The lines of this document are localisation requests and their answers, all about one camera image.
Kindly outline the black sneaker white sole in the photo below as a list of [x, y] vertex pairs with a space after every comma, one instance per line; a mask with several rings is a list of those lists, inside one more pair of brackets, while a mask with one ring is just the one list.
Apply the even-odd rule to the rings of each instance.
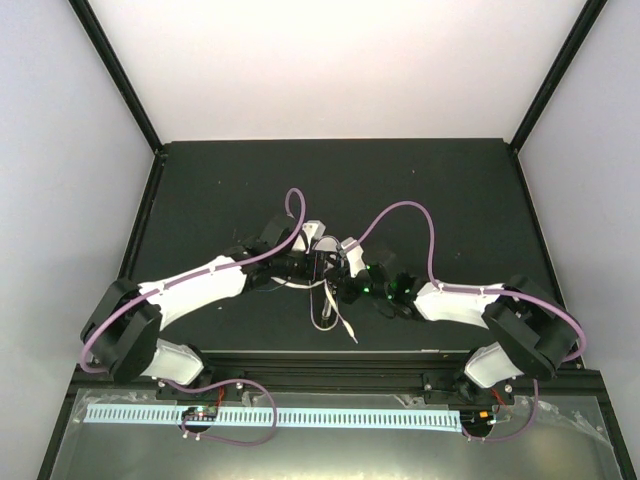
[[[340, 263], [340, 241], [333, 235], [325, 234], [313, 243], [311, 252], [329, 252], [332, 254], [332, 262]], [[312, 326], [320, 332], [333, 330], [339, 322], [326, 299], [324, 288], [319, 286], [309, 290], [310, 320]]]

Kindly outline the white shoelace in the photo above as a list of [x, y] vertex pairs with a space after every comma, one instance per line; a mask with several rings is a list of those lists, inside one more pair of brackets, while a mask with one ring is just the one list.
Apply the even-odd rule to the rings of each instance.
[[285, 286], [287, 288], [292, 288], [292, 289], [300, 289], [300, 290], [313, 290], [319, 286], [322, 286], [324, 288], [324, 292], [326, 295], [326, 299], [330, 305], [331, 310], [334, 312], [334, 314], [336, 315], [336, 322], [340, 322], [342, 324], [342, 326], [345, 328], [345, 330], [347, 331], [349, 337], [353, 340], [353, 342], [358, 345], [359, 341], [356, 337], [356, 333], [354, 328], [352, 327], [352, 325], [350, 324], [349, 321], [347, 321], [340, 313], [339, 310], [339, 306], [337, 303], [337, 300], [334, 296], [334, 294], [332, 293], [330, 287], [328, 286], [326, 281], [316, 281], [316, 282], [311, 282], [308, 285], [305, 284], [298, 284], [295, 282], [291, 282], [290, 280], [284, 280], [278, 277], [272, 277], [272, 280], [281, 285], [281, 286]]

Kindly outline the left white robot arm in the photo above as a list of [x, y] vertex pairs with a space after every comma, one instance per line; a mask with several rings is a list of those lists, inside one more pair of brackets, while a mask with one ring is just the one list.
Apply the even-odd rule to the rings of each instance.
[[116, 383], [150, 377], [173, 383], [193, 399], [207, 397], [215, 376], [199, 350], [161, 338], [183, 317], [216, 302], [259, 290], [269, 282], [314, 290], [322, 285], [316, 259], [325, 242], [320, 220], [275, 217], [258, 237], [173, 277], [113, 282], [80, 333], [80, 365]]

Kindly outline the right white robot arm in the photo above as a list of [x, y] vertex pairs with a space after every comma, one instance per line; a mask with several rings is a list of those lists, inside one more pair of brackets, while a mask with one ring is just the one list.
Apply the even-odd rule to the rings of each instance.
[[339, 256], [344, 264], [332, 282], [341, 301], [368, 297], [390, 319], [449, 321], [493, 336], [445, 382], [446, 393], [464, 403], [479, 402], [512, 378], [553, 379], [581, 341], [578, 322], [525, 276], [486, 286], [447, 284], [411, 275], [392, 252], [367, 254], [358, 242], [340, 247]]

